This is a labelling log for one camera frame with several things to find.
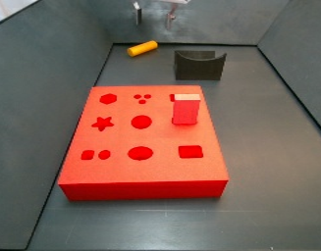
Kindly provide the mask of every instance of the yellow cylinder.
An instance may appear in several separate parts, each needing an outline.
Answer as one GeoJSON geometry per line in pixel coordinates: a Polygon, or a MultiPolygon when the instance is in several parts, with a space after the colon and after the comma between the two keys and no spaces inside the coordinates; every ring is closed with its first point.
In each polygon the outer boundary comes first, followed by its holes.
{"type": "Polygon", "coordinates": [[[141,43],[131,48],[127,49],[127,54],[133,57],[141,53],[145,53],[153,49],[157,48],[157,44],[155,41],[149,41],[149,42],[145,42],[145,43],[141,43]]]}

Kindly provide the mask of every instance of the circular hole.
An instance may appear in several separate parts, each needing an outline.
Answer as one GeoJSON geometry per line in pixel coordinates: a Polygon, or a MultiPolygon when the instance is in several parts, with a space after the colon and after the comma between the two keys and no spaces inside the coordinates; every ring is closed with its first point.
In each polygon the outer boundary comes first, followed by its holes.
{"type": "Polygon", "coordinates": [[[135,161],[144,161],[152,157],[153,151],[145,146],[137,146],[128,151],[127,155],[135,161]]]}
{"type": "Polygon", "coordinates": [[[101,150],[101,151],[97,153],[97,156],[99,156],[99,158],[100,158],[101,160],[105,160],[105,159],[109,158],[111,153],[109,153],[108,150],[101,150]]]}
{"type": "Polygon", "coordinates": [[[139,116],[133,117],[133,119],[131,121],[131,125],[136,129],[147,128],[151,125],[151,123],[152,123],[152,120],[145,115],[139,115],[139,116]]]}

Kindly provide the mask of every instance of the gray wall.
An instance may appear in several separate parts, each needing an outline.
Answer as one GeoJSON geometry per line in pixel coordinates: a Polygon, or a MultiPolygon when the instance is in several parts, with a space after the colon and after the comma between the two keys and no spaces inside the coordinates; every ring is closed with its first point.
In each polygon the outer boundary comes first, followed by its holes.
{"type": "Polygon", "coordinates": [[[289,0],[192,0],[179,5],[171,29],[164,28],[170,4],[139,0],[143,22],[135,25],[131,1],[91,0],[112,41],[255,45],[289,0]]]}
{"type": "Polygon", "coordinates": [[[0,248],[26,247],[109,48],[79,0],[0,25],[0,248]]]}
{"type": "Polygon", "coordinates": [[[321,0],[291,0],[258,47],[321,126],[321,0]]]}

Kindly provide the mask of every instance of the red block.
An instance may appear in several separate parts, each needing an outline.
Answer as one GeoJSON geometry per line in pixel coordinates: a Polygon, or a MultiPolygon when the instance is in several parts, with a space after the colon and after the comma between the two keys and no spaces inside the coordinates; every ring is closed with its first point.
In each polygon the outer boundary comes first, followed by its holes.
{"type": "Polygon", "coordinates": [[[219,197],[226,183],[199,86],[92,89],[57,179],[69,200],[219,197]],[[200,97],[190,126],[171,122],[179,93],[200,97]]]}
{"type": "Polygon", "coordinates": [[[200,97],[198,94],[175,94],[172,123],[175,125],[196,124],[200,97]]]}

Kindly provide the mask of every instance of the floor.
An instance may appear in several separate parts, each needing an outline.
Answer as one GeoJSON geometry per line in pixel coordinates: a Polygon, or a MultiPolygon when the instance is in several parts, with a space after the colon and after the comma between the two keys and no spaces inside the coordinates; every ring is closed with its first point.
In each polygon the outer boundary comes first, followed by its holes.
{"type": "Polygon", "coordinates": [[[255,47],[112,47],[96,85],[199,84],[230,181],[220,199],[68,202],[54,185],[29,249],[321,249],[321,131],[255,47]],[[220,81],[176,81],[174,50],[226,52],[220,81]]]}

